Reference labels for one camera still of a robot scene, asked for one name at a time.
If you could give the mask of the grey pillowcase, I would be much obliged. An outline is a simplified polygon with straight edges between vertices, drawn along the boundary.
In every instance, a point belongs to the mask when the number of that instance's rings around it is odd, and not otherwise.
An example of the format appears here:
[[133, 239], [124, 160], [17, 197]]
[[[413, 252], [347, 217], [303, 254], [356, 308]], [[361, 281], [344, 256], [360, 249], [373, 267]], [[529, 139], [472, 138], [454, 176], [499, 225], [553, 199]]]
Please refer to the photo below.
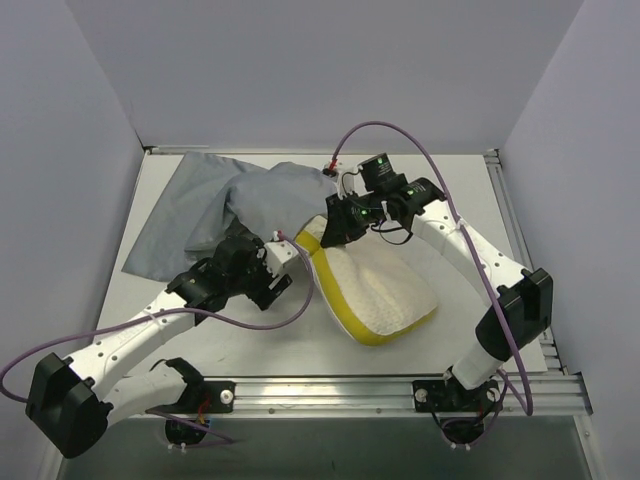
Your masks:
[[123, 271], [169, 282], [214, 253], [229, 235], [263, 242], [281, 231], [293, 239], [317, 216], [336, 184], [321, 170], [293, 162], [271, 168], [188, 152], [141, 229]]

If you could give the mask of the cream pillow yellow edge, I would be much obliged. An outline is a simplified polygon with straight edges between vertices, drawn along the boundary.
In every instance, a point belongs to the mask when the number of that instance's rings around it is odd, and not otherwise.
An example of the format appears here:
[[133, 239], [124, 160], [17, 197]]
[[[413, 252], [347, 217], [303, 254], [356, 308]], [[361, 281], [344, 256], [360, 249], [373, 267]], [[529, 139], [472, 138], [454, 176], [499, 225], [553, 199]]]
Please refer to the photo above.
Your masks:
[[433, 317], [438, 299], [390, 245], [367, 234], [346, 246], [320, 245], [327, 220], [311, 219], [295, 237], [339, 326], [356, 342], [381, 346]]

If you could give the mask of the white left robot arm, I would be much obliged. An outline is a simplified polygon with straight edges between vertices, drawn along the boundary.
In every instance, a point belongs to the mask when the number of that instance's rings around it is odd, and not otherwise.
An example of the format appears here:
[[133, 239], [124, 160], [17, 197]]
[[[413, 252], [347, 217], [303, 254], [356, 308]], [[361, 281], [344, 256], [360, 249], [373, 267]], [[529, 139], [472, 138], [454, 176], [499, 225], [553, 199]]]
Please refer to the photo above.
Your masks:
[[232, 236], [210, 257], [178, 274], [147, 305], [142, 320], [61, 358], [50, 353], [36, 365], [26, 414], [66, 459], [93, 447], [119, 421], [155, 406], [196, 408], [204, 380], [183, 359], [155, 372], [130, 376], [132, 368], [172, 338], [245, 296], [267, 310], [290, 285], [286, 265], [296, 259], [282, 237], [264, 243]]

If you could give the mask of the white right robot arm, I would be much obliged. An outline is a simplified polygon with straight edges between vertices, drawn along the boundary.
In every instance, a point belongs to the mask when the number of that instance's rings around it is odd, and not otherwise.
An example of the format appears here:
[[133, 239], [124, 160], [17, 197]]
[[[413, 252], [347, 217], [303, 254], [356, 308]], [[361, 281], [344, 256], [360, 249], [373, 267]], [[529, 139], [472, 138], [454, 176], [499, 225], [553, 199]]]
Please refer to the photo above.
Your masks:
[[553, 280], [539, 268], [527, 270], [492, 245], [463, 218], [447, 195], [421, 177], [413, 181], [394, 171], [387, 154], [344, 170], [326, 169], [337, 191], [326, 200], [324, 248], [362, 238], [375, 225], [392, 221], [437, 249], [486, 298], [488, 309], [475, 328], [470, 350], [451, 368], [443, 385], [446, 402], [465, 409], [479, 387], [505, 362], [538, 338], [551, 324]]

